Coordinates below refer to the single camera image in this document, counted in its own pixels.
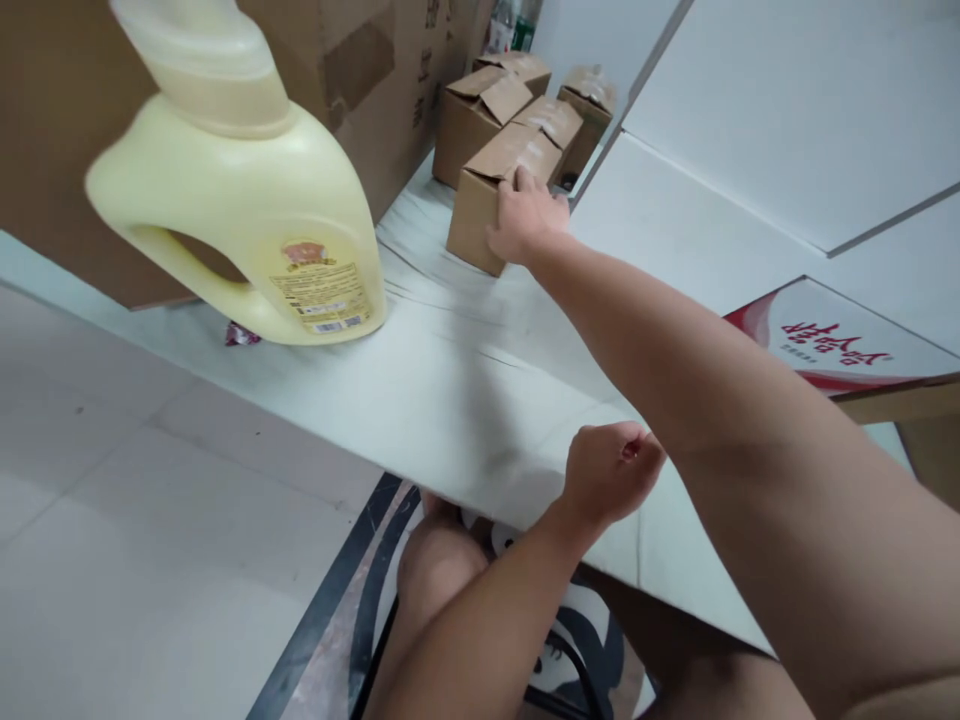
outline hand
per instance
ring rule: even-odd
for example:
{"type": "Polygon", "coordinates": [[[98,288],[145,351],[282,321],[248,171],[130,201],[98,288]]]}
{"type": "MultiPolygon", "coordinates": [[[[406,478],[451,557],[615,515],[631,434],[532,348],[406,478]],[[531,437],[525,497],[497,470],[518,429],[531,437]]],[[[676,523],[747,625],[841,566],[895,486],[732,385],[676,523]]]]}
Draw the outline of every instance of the hand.
{"type": "Polygon", "coordinates": [[[516,190],[506,180],[500,183],[498,227],[487,227],[487,243],[502,260],[527,265],[545,243],[567,232],[570,205],[565,195],[551,196],[522,165],[516,182],[516,190]]]}
{"type": "Polygon", "coordinates": [[[663,446],[638,423],[588,425],[570,444],[558,502],[602,532],[640,507],[666,459],[663,446]]]}

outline forearm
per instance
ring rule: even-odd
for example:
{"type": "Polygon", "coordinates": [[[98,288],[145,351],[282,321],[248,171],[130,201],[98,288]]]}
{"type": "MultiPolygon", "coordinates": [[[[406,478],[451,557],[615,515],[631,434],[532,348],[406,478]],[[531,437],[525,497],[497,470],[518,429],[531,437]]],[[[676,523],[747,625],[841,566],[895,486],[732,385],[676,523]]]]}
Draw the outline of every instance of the forearm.
{"type": "Polygon", "coordinates": [[[955,515],[690,298],[563,238],[529,268],[663,443],[815,711],[960,662],[946,609],[960,576],[943,555],[960,542],[955,515]]]}
{"type": "Polygon", "coordinates": [[[671,455],[795,442],[822,434],[824,411],[848,425],[789,368],[686,295],[572,239],[547,247],[531,272],[671,455]]]}
{"type": "Polygon", "coordinates": [[[512,720],[570,578],[600,531],[560,501],[551,505],[430,625],[382,717],[512,720]]]}

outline cardboard box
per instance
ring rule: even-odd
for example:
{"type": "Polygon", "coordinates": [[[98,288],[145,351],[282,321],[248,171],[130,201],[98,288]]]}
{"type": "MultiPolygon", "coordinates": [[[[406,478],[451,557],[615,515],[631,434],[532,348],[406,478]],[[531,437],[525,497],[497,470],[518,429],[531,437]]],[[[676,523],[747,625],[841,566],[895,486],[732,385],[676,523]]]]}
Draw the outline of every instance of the cardboard box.
{"type": "MultiPolygon", "coordinates": [[[[429,153],[443,87],[480,52],[491,4],[239,0],[266,35],[290,99],[350,157],[374,220],[429,153]]],[[[128,308],[192,298],[110,231],[83,192],[87,168],[157,92],[108,3],[17,2],[3,20],[3,229],[128,308]]],[[[242,279],[215,250],[185,242],[215,271],[242,279]]]]}
{"type": "Polygon", "coordinates": [[[755,300],[726,320],[825,395],[960,371],[960,358],[809,278],[755,300]]]}
{"type": "Polygon", "coordinates": [[[515,74],[533,93],[534,97],[547,94],[547,86],[550,85],[552,73],[547,64],[536,55],[519,50],[511,50],[497,55],[481,55],[473,61],[473,71],[476,72],[489,65],[501,67],[515,74]]]}
{"type": "Polygon", "coordinates": [[[570,71],[557,94],[583,118],[583,129],[564,158],[558,173],[560,183],[572,189],[597,149],[617,109],[617,91],[599,68],[577,66],[570,71]]]}
{"type": "Polygon", "coordinates": [[[456,188],[464,163],[496,137],[533,95],[516,75],[487,66],[447,86],[433,176],[456,188]]]}
{"type": "Polygon", "coordinates": [[[499,277],[506,263],[487,246],[486,228],[497,223],[497,186],[514,182],[523,165],[547,182],[560,164],[560,150],[539,129],[510,123],[464,166],[453,206],[447,250],[499,277]]]}
{"type": "Polygon", "coordinates": [[[581,118],[573,106],[563,100],[551,100],[539,97],[528,105],[511,122],[527,127],[539,128],[550,142],[560,150],[561,157],[557,169],[550,178],[548,185],[556,183],[563,166],[563,160],[573,147],[573,142],[583,126],[581,118]]]}

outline box flap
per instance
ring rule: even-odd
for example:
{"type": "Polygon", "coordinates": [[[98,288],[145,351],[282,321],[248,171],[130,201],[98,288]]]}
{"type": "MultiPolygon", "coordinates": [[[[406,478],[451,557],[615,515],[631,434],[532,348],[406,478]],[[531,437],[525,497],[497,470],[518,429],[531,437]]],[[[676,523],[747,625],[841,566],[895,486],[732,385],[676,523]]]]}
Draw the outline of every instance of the box flap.
{"type": "Polygon", "coordinates": [[[501,125],[533,100],[527,86],[511,72],[493,65],[477,70],[447,86],[447,90],[465,98],[479,98],[501,125]]]}
{"type": "Polygon", "coordinates": [[[560,162],[560,155],[560,150],[539,129],[510,123],[464,169],[494,182],[513,182],[517,166],[523,165],[546,183],[560,162]]]}
{"type": "Polygon", "coordinates": [[[583,125],[583,118],[570,103],[539,97],[517,115],[513,122],[527,127],[538,127],[561,150],[573,142],[583,125]]]}
{"type": "Polygon", "coordinates": [[[563,81],[563,87],[569,88],[611,115],[617,109],[617,89],[603,74],[599,65],[577,65],[563,81]]]}
{"type": "Polygon", "coordinates": [[[516,73],[524,82],[550,74],[550,68],[543,60],[536,55],[519,50],[511,50],[497,55],[484,55],[477,60],[486,65],[496,65],[504,70],[516,73]]]}
{"type": "Polygon", "coordinates": [[[480,97],[480,93],[506,75],[503,68],[486,65],[475,73],[470,73],[456,82],[447,85],[447,90],[465,98],[480,97]]]}

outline white tabletop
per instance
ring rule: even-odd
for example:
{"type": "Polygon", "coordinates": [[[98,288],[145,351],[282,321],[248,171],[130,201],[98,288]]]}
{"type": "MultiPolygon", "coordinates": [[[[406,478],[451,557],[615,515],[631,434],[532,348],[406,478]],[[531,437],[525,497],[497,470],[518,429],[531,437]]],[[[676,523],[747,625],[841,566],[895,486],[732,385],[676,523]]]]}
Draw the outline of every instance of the white tabletop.
{"type": "MultiPolygon", "coordinates": [[[[203,303],[131,313],[0,233],[0,282],[139,345],[387,470],[520,529],[559,494],[585,424],[639,419],[524,269],[443,252],[453,191],[427,161],[378,226],[390,315],[328,348],[223,345],[203,303]]],[[[671,463],[591,565],[769,649],[671,463]]]]}

